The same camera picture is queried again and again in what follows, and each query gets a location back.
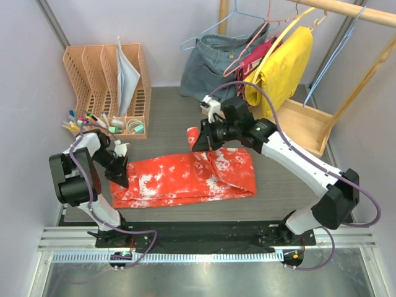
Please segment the magenta patterned garment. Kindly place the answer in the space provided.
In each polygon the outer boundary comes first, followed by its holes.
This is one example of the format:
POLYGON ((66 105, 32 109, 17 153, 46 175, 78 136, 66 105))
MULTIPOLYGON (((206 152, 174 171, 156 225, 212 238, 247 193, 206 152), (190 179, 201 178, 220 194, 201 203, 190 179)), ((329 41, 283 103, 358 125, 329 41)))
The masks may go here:
POLYGON ((260 41, 256 46, 250 45, 247 49, 247 56, 237 66, 235 80, 244 80, 249 74, 252 74, 279 36, 280 34, 276 34, 264 41, 260 41))

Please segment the bunch of coloured pens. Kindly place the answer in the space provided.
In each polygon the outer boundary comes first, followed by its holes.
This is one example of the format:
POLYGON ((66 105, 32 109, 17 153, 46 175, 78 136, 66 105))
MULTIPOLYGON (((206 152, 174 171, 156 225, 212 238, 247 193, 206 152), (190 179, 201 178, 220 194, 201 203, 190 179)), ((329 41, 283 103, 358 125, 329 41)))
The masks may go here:
POLYGON ((90 123, 95 127, 98 126, 109 128, 107 120, 102 120, 98 116, 95 116, 93 113, 88 111, 84 111, 82 116, 77 116, 77 113, 74 110, 69 110, 69 115, 67 118, 67 121, 62 122, 62 127, 71 132, 79 131, 82 126, 85 129, 90 123))

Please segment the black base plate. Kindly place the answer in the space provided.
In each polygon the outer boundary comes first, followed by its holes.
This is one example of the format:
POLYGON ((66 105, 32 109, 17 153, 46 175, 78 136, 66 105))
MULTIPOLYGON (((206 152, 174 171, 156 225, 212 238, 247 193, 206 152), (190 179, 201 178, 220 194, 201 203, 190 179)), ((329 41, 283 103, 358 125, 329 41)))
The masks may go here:
POLYGON ((281 237, 279 221, 212 221, 212 222, 135 222, 132 231, 156 230, 154 234, 134 234, 125 246, 109 246, 96 239, 97 248, 130 248, 144 252, 154 243, 152 254, 255 254, 270 252, 282 246, 314 246, 314 232, 287 240, 281 237))

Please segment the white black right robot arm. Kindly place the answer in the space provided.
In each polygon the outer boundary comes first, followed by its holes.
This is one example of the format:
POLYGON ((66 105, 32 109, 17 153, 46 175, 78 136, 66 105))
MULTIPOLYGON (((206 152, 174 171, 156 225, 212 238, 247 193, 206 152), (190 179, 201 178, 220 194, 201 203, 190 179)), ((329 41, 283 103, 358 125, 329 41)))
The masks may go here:
POLYGON ((200 124, 200 134, 193 152, 220 149, 225 142, 238 140, 247 148, 284 166, 302 180, 319 198, 318 203, 294 210, 278 225, 280 240, 288 245, 299 241, 301 235, 318 227, 336 230, 359 202, 359 181, 352 169, 342 172, 302 149, 269 119, 255 119, 246 102, 238 97, 223 103, 204 97, 201 107, 208 118, 200 124))

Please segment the yellow garment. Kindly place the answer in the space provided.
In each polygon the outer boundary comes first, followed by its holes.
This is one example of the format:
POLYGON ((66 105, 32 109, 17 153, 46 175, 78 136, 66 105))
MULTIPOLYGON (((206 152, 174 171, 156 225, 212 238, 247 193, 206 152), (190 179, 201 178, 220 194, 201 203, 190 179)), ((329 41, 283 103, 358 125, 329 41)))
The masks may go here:
MULTIPOLYGON (((296 88, 308 65, 313 46, 313 35, 308 27, 298 27, 270 55, 261 70, 260 87, 270 98, 275 110, 295 94, 296 88)), ((254 73, 245 78, 252 83, 254 73)))

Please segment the white papers in organizer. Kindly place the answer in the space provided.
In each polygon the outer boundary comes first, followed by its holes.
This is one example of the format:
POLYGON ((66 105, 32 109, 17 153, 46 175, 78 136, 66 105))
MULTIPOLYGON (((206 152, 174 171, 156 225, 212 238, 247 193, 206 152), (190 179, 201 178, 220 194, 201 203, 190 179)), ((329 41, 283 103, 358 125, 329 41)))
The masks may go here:
POLYGON ((122 50, 121 40, 116 42, 118 116, 126 116, 132 97, 140 79, 140 74, 122 50))

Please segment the orange plastic file organizer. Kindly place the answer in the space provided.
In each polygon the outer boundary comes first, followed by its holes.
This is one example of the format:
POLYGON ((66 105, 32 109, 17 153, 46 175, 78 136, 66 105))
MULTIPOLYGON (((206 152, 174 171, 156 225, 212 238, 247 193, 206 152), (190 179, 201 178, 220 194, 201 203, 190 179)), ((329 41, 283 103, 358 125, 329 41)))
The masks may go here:
POLYGON ((128 134, 127 128, 118 137, 122 140, 146 139, 149 131, 152 85, 143 47, 140 43, 123 44, 122 50, 140 74, 126 116, 118 116, 117 62, 115 45, 68 46, 63 62, 75 91, 75 112, 82 116, 84 111, 100 119, 105 112, 107 118, 124 121, 138 119, 145 125, 144 134, 128 134))

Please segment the blue denim shorts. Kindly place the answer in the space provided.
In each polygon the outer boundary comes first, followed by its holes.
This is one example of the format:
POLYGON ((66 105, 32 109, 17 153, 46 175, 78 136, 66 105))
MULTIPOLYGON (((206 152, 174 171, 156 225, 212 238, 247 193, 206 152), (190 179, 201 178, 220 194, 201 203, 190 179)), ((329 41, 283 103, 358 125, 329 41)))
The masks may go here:
POLYGON ((260 25, 247 38, 206 34, 198 39, 187 60, 180 83, 180 94, 202 101, 217 87, 234 80, 225 77, 225 70, 233 70, 248 55, 250 45, 267 39, 270 25, 260 25))

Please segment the orange tie-dye trousers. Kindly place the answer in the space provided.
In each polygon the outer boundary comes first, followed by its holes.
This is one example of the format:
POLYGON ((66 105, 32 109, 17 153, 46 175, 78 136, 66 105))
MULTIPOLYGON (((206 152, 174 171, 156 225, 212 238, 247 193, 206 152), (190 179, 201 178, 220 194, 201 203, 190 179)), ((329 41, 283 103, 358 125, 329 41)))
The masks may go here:
POLYGON ((165 155, 127 165, 128 187, 110 183, 116 209, 175 207, 257 194, 251 154, 243 148, 165 155))

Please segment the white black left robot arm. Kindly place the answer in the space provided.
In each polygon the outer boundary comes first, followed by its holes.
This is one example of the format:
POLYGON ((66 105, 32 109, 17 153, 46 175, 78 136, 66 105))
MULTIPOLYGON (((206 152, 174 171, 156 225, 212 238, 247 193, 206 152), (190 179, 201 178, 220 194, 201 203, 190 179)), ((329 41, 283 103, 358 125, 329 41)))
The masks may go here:
POLYGON ((62 153, 49 157, 49 167, 56 197, 84 211, 98 226, 89 232, 102 244, 125 247, 131 240, 125 218, 115 210, 101 193, 101 181, 94 163, 105 169, 105 178, 127 188, 126 151, 110 150, 110 137, 99 129, 78 135, 75 142, 62 153))

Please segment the wooden clothes rack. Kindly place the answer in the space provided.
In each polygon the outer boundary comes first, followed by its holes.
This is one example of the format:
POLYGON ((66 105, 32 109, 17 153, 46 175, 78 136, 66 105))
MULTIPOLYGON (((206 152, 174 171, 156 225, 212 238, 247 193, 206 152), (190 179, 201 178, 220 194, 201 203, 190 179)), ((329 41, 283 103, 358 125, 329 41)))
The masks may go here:
MULTIPOLYGON (((363 8, 356 4, 349 4, 342 1, 295 1, 295 3, 309 6, 310 8, 299 15, 284 32, 282 32, 280 35, 282 38, 294 25, 314 9, 323 10, 324 13, 332 12, 346 17, 395 28, 395 14, 390 12, 363 8)), ((282 128, 298 145, 302 146, 313 155, 321 157, 333 127, 394 51, 395 37, 390 39, 388 44, 385 45, 372 66, 335 114, 328 114, 310 106, 304 107, 301 103, 287 99, 278 112, 275 113, 280 120, 280 124, 283 125, 282 128)))

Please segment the yellow wooden hanger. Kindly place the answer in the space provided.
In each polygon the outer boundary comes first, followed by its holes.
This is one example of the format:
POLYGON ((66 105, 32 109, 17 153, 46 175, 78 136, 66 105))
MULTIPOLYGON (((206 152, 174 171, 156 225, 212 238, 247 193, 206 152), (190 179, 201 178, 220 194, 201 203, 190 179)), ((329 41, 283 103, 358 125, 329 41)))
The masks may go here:
POLYGON ((295 17, 293 21, 287 26, 284 31, 278 36, 277 40, 272 44, 271 48, 267 52, 267 54, 264 56, 260 64, 256 67, 256 71, 254 73, 254 77, 252 79, 253 84, 257 84, 259 82, 259 76, 261 74, 261 70, 265 63, 267 62, 268 58, 270 55, 278 48, 278 45, 280 44, 281 41, 283 41, 283 38, 286 37, 286 35, 289 33, 289 31, 306 15, 310 14, 312 11, 317 10, 317 8, 312 7, 304 11, 301 15, 295 17))

